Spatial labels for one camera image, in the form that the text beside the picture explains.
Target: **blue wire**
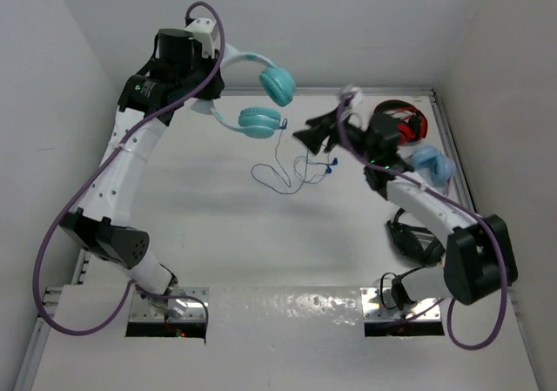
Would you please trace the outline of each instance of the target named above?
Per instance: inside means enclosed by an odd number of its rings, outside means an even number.
[[[252,177],[259,182],[261,185],[266,186],[269,189],[272,189],[273,191],[275,191],[276,193],[280,194],[280,195],[293,195],[296,192],[298,192],[300,189],[302,189],[302,186],[304,186],[305,184],[311,184],[311,185],[315,185],[318,184],[319,182],[321,182],[325,176],[327,175],[327,171],[325,169],[325,173],[323,174],[319,174],[319,175],[313,175],[311,179],[307,180],[307,168],[309,167],[309,165],[324,165],[327,168],[329,168],[329,165],[331,164],[331,160],[330,160],[330,156],[331,153],[329,152],[327,154],[327,162],[314,162],[312,160],[309,159],[309,154],[310,151],[308,150],[305,153],[305,156],[297,156],[294,159],[294,175],[296,176],[296,178],[301,182],[300,186],[292,192],[281,192],[278,189],[276,189],[275,187],[267,184],[266,182],[264,182],[261,179],[258,179],[257,176],[255,176],[255,174],[253,173],[253,171],[257,168],[257,167],[268,167],[269,169],[272,170],[272,172],[275,174],[275,176],[279,179],[281,179],[283,181],[283,183],[285,184],[285,186],[287,188],[292,188],[292,180],[290,179],[290,175],[288,174],[288,172],[285,170],[285,168],[282,166],[282,164],[280,163],[279,160],[279,146],[280,146],[280,141],[282,139],[282,134],[283,132],[285,132],[286,126],[288,124],[288,120],[285,118],[282,122],[282,125],[280,126],[280,134],[278,135],[278,143],[275,146],[275,161],[277,162],[278,167],[280,168],[280,170],[282,171],[282,173],[284,173],[285,176],[282,176],[274,167],[272,167],[271,165],[268,165],[266,163],[257,163],[255,165],[252,166],[252,170],[251,170],[251,174]],[[300,161],[304,161],[305,162],[305,168],[304,168],[304,175],[302,175],[298,169],[297,169],[297,165]]]

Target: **white wall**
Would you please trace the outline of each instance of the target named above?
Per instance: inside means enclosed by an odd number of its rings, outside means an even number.
[[[197,0],[64,1],[119,87],[150,56],[157,30],[183,26]],[[428,86],[446,75],[479,0],[203,1],[232,44],[282,64],[299,85]],[[235,67],[227,83],[256,84],[252,67]]]
[[[483,0],[443,98],[474,199],[508,223],[520,317],[557,389],[557,0]]]
[[[98,164],[116,95],[62,0],[0,0],[0,390],[13,386],[37,313],[31,272],[48,224]],[[76,248],[51,243],[43,285]]]

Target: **headphones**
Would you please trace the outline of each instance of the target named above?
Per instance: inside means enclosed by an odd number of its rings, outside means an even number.
[[[400,144],[420,141],[427,135],[427,118],[412,104],[398,99],[390,99],[375,107],[373,114],[389,114],[396,112],[410,112],[404,118],[396,118],[400,132]]]
[[[422,266],[437,265],[445,254],[445,248],[426,228],[399,223],[399,218],[404,212],[405,210],[400,208],[393,221],[387,221],[386,223],[394,245],[403,256],[418,262]],[[421,245],[419,236],[433,239],[426,249]]]
[[[410,164],[416,169],[428,168],[435,186],[447,186],[456,173],[454,162],[432,145],[424,145],[417,149],[410,156]]]
[[[296,91],[296,82],[284,67],[278,67],[270,59],[260,54],[241,52],[226,44],[225,57],[220,65],[221,70],[243,61],[256,62],[266,66],[259,74],[259,82],[267,95],[278,106],[287,106],[291,103]],[[237,125],[227,123],[217,111],[213,101],[197,100],[191,108],[202,113],[206,113],[208,109],[224,127],[235,132],[242,132],[251,138],[269,138],[276,130],[286,128],[285,123],[281,123],[280,112],[272,108],[262,106],[246,108],[240,112]]]

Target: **table surface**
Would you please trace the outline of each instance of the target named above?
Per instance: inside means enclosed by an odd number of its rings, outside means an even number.
[[[364,111],[388,98],[366,97]],[[427,143],[442,148],[429,98],[396,98],[426,114]],[[271,106],[257,96],[227,97],[219,104],[231,120],[246,106]],[[334,106],[331,96],[298,96],[283,110],[289,119],[279,150],[285,165],[304,153],[292,132]],[[411,267],[387,238],[385,222],[396,206],[369,190],[361,166],[342,151],[333,152],[339,165],[321,184],[292,196],[271,192],[253,181],[250,169],[259,161],[271,163],[275,144],[276,138],[257,141],[231,133],[211,117],[176,114],[144,171],[131,224],[150,234],[156,255],[182,285],[210,287],[207,345],[124,337],[126,304],[106,329],[90,337],[50,332],[35,391],[161,385],[537,389],[510,309],[498,340],[477,352],[457,348],[446,336],[365,338],[357,287],[377,285],[382,273]],[[403,149],[403,156],[412,149]],[[94,326],[115,306],[124,283],[118,270],[93,259],[84,285],[64,288],[57,321],[73,328]],[[498,301],[493,294],[458,307],[457,336],[465,342],[487,337]],[[445,322],[445,307],[442,313]]]

